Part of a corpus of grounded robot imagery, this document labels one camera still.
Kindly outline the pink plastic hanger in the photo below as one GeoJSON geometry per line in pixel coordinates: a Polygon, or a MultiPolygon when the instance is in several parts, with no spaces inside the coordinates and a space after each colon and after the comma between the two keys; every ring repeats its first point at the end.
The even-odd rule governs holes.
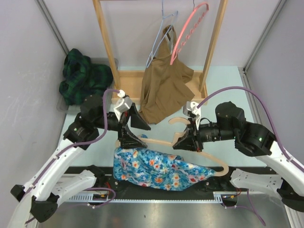
{"type": "Polygon", "coordinates": [[[209,4],[207,2],[201,2],[197,6],[195,6],[186,19],[180,34],[176,39],[176,43],[173,47],[171,53],[170,65],[173,65],[175,59],[178,57],[182,48],[186,45],[188,40],[191,38],[192,34],[198,28],[198,26],[202,23],[204,17],[209,12],[209,4]]]}

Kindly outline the light blue wire hanger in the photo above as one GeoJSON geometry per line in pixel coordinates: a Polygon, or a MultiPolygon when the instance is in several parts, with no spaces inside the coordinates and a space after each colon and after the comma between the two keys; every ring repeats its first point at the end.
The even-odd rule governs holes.
{"type": "Polygon", "coordinates": [[[176,10],[171,14],[167,14],[165,15],[164,13],[164,1],[161,1],[161,23],[160,23],[160,27],[158,30],[158,33],[156,35],[156,38],[154,40],[154,43],[152,45],[152,49],[148,55],[147,61],[146,61],[146,65],[145,68],[148,68],[151,64],[151,62],[154,60],[154,58],[156,57],[156,55],[158,54],[158,50],[160,48],[160,45],[162,43],[162,41],[165,39],[165,35],[168,34],[168,31],[165,32],[165,35],[162,34],[162,30],[164,29],[164,25],[165,22],[168,22],[170,20],[170,24],[169,24],[169,29],[171,29],[178,17],[179,11],[176,10]]]}

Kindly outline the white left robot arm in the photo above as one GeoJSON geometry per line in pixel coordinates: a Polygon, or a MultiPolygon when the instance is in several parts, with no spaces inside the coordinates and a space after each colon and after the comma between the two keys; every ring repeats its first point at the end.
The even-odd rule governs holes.
{"type": "Polygon", "coordinates": [[[58,181],[71,163],[91,144],[101,140],[107,131],[118,133],[118,141],[124,149],[146,148],[147,144],[131,133],[129,127],[151,129],[123,90],[107,89],[103,96],[86,97],[48,161],[33,178],[11,189],[19,203],[8,227],[24,228],[34,219],[43,223],[72,196],[86,189],[101,189],[105,184],[104,173],[94,165],[68,181],[58,181]]]}

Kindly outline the blue floral garment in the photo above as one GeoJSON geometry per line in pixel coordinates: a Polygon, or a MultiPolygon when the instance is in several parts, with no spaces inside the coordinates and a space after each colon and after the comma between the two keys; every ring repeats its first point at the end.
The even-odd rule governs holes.
{"type": "Polygon", "coordinates": [[[173,184],[185,189],[199,181],[215,176],[213,169],[184,161],[179,155],[162,153],[147,148],[122,149],[115,142],[113,176],[119,181],[136,185],[161,186],[173,184]]]}

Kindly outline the beige wooden hanger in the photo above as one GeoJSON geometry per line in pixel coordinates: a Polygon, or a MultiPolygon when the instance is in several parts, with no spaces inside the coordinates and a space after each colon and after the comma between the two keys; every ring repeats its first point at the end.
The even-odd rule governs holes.
{"type": "Polygon", "coordinates": [[[170,119],[168,121],[168,123],[169,124],[182,123],[182,124],[186,125],[186,129],[184,132],[175,133],[172,142],[140,137],[139,143],[159,144],[159,145],[172,147],[175,150],[185,150],[185,151],[197,152],[198,155],[201,155],[209,160],[214,161],[215,163],[218,163],[223,168],[222,171],[215,172],[216,177],[222,177],[222,176],[225,176],[226,174],[228,174],[229,166],[225,162],[221,161],[220,159],[214,157],[211,154],[204,152],[202,150],[203,146],[199,145],[199,143],[197,141],[192,139],[192,136],[190,136],[190,130],[188,129],[189,127],[192,127],[192,121],[187,120],[186,118],[183,118],[183,117],[174,117],[174,118],[170,119]]]}

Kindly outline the tan brown skirt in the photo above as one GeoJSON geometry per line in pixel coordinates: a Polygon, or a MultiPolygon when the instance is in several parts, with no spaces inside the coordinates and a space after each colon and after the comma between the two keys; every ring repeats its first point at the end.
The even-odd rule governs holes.
{"type": "Polygon", "coordinates": [[[164,118],[180,110],[187,101],[194,98],[193,92],[186,86],[192,80],[194,70],[175,59],[170,65],[171,51],[169,43],[176,43],[174,28],[165,27],[158,54],[145,69],[142,79],[139,114],[148,124],[158,124],[164,118]]]}

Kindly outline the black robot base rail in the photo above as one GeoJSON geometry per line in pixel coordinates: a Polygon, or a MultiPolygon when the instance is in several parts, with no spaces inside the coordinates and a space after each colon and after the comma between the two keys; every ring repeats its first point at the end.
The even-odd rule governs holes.
{"type": "Polygon", "coordinates": [[[113,177],[112,167],[102,167],[105,172],[105,180],[98,181],[96,187],[109,187],[116,192],[116,200],[122,201],[202,201],[212,200],[216,192],[222,192],[226,195],[237,195],[245,192],[245,189],[237,188],[230,182],[231,174],[236,168],[229,168],[228,174],[222,177],[210,177],[207,180],[202,180],[191,184],[185,189],[176,189],[173,184],[164,184],[161,186],[136,185],[127,180],[117,180],[113,177]]]}

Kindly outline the green plaid garment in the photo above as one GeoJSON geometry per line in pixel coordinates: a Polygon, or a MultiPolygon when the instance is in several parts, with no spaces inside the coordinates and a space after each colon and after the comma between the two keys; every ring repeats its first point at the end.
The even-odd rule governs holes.
{"type": "Polygon", "coordinates": [[[66,105],[81,105],[90,95],[102,96],[114,79],[109,66],[93,63],[76,48],[66,55],[63,78],[59,92],[66,105]]]}

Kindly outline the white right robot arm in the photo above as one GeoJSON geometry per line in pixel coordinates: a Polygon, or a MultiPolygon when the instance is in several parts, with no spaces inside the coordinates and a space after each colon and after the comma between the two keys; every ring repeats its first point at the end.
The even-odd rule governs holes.
{"type": "Polygon", "coordinates": [[[223,190],[233,187],[250,189],[279,198],[286,206],[303,212],[304,173],[286,158],[278,139],[265,126],[248,122],[243,109],[232,102],[216,106],[216,122],[196,125],[194,115],[186,111],[189,123],[185,134],[178,137],[174,149],[199,151],[207,142],[234,140],[235,148],[248,157],[254,157],[275,171],[275,174],[255,174],[234,168],[231,174],[219,178],[223,190]]]}

